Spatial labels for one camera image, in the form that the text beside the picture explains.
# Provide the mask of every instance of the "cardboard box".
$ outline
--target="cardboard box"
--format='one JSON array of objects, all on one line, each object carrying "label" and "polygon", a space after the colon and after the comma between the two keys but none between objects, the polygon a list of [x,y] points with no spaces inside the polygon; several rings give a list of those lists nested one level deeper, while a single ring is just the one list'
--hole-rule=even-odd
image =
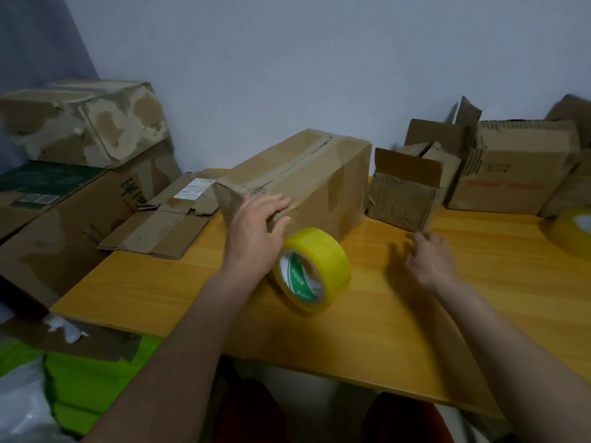
[{"label": "cardboard box", "polygon": [[288,233],[317,227],[341,240],[364,213],[369,141],[306,129],[224,173],[214,192],[229,224],[244,195],[284,193],[291,204],[269,221],[291,216]]},{"label": "cardboard box", "polygon": [[28,158],[114,168],[168,137],[148,82],[63,81],[0,97],[6,130]]},{"label": "cardboard box", "polygon": [[573,95],[556,103],[547,120],[572,120],[579,132],[581,161],[560,184],[540,215],[553,217],[565,210],[591,208],[591,102]]},{"label": "cardboard box", "polygon": [[29,162],[0,176],[0,301],[19,316],[0,329],[43,350],[129,356],[128,333],[76,324],[89,336],[66,344],[39,320],[107,257],[98,243],[180,174],[162,142],[115,170]]},{"label": "cardboard box", "polygon": [[213,181],[221,172],[188,172],[104,239],[100,249],[180,259],[218,210]]},{"label": "cardboard box", "polygon": [[[461,145],[462,134],[457,138]],[[376,149],[368,216],[409,231],[427,230],[460,163],[439,142]]]},{"label": "cardboard box", "polygon": [[[464,98],[458,117],[476,120],[464,115],[467,106]],[[479,121],[475,126],[449,208],[538,214],[580,159],[572,121]]]}]

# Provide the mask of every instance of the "yellow tape roll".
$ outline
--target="yellow tape roll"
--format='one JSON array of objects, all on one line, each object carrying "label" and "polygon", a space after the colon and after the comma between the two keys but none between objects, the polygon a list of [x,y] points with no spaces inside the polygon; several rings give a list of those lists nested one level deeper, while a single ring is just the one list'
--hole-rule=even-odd
[{"label": "yellow tape roll", "polygon": [[591,259],[591,210],[560,213],[552,223],[548,237],[565,252]]},{"label": "yellow tape roll", "polygon": [[308,313],[322,313],[349,287],[351,265],[334,238],[307,228],[283,241],[273,274],[293,303]]}]

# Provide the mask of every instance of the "hand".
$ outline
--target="hand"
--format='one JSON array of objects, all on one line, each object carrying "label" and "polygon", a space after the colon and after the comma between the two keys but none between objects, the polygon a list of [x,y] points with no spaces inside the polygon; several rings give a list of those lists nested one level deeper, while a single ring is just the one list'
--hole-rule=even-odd
[{"label": "hand", "polygon": [[417,282],[432,293],[460,282],[452,251],[447,242],[432,233],[407,233],[413,243],[405,263]]},{"label": "hand", "polygon": [[269,233],[267,219],[289,204],[290,199],[283,194],[247,194],[230,223],[221,270],[252,283],[254,288],[277,261],[291,220],[290,217],[279,219]]}]

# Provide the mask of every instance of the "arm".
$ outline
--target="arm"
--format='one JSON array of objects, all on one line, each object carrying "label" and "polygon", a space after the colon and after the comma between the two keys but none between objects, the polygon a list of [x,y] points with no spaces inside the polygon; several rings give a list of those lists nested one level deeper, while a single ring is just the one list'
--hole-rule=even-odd
[{"label": "arm", "polygon": [[535,443],[589,441],[589,384],[462,283],[442,238],[407,236],[414,249],[406,267],[455,321],[519,436]]},{"label": "arm", "polygon": [[282,195],[246,197],[229,227],[222,267],[86,443],[198,441],[226,333],[283,245],[290,219],[268,233],[267,218],[288,204]]}]

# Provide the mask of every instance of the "person's left hand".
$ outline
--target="person's left hand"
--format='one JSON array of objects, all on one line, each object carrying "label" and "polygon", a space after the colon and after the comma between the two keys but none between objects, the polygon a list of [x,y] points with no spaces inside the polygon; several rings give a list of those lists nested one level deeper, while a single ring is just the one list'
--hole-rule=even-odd
[{"label": "person's left hand", "polygon": [[252,282],[252,287],[262,280],[277,261],[291,220],[279,219],[269,233],[267,219],[289,204],[290,199],[283,194],[247,194],[230,223],[221,271],[246,278],[245,282]]}]

